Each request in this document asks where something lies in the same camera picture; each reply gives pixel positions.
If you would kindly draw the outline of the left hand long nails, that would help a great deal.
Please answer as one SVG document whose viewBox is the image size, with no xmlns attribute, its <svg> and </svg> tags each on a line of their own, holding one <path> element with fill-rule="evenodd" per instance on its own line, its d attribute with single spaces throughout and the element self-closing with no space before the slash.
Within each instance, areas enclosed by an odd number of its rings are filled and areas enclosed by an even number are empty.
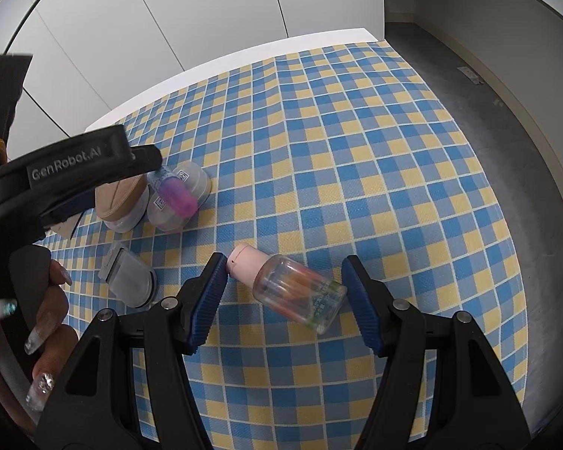
<svg viewBox="0 0 563 450">
<path fill-rule="evenodd" d="M 28 410 L 43 410 L 47 398 L 54 389 L 70 354 L 78 342 L 76 331 L 64 323 L 69 303 L 62 285 L 71 285 L 72 280 L 65 267 L 55 260 L 50 261 L 50 281 L 38 308 L 35 326 L 25 345 L 25 354 L 31 356 L 42 351 L 32 370 L 31 383 L 25 401 L 18 402 L 0 373 L 0 403 L 14 423 L 32 437 L 36 424 L 27 413 Z"/>
</svg>

